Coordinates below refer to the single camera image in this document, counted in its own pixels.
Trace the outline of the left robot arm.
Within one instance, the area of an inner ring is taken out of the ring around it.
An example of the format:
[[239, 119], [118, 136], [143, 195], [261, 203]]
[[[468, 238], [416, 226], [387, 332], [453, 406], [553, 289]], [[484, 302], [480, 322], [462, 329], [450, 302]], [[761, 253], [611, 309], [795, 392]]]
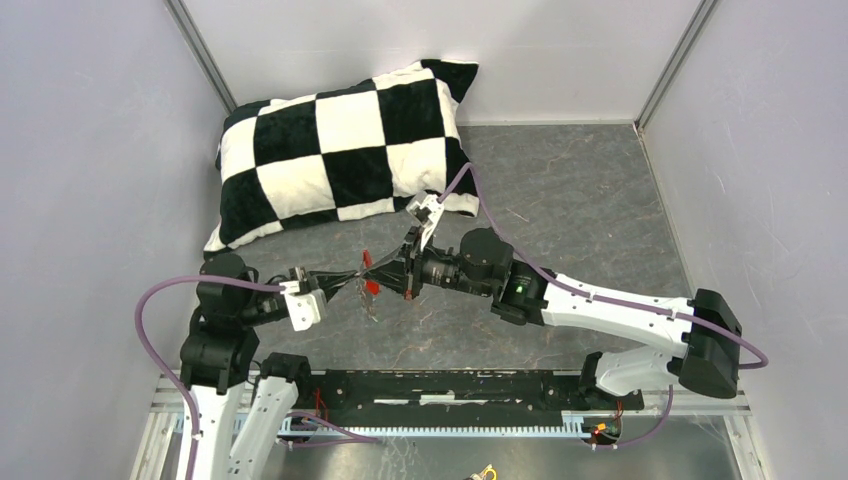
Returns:
[[290, 320], [304, 331], [319, 323], [327, 302], [358, 276], [291, 270], [261, 283], [233, 253], [204, 262], [199, 305], [180, 350], [184, 430], [178, 472], [187, 479], [256, 479], [286, 419], [302, 430], [326, 424], [328, 407], [306, 357], [273, 353], [250, 368], [256, 327]]

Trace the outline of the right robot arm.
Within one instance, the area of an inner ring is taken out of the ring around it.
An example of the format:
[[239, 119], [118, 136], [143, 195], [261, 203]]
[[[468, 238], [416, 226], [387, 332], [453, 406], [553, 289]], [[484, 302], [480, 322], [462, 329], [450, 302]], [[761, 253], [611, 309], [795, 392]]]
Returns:
[[679, 385], [731, 399], [738, 390], [741, 326], [724, 297], [700, 289], [691, 299], [663, 298], [580, 284], [536, 272], [491, 228], [467, 232], [459, 248], [440, 249], [421, 228], [364, 272], [366, 280], [414, 299], [426, 285], [491, 299], [492, 312], [515, 325], [576, 327], [626, 338], [637, 348], [586, 357], [577, 382], [580, 400], [602, 408], [615, 397]]

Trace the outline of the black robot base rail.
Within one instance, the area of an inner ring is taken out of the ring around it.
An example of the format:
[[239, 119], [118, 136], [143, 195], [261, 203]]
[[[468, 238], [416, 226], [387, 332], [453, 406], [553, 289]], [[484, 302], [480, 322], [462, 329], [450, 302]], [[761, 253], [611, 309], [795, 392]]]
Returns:
[[615, 397], [555, 370], [324, 370], [272, 353], [262, 375], [295, 382], [297, 411], [339, 427], [554, 427], [565, 412], [639, 411], [641, 393]]

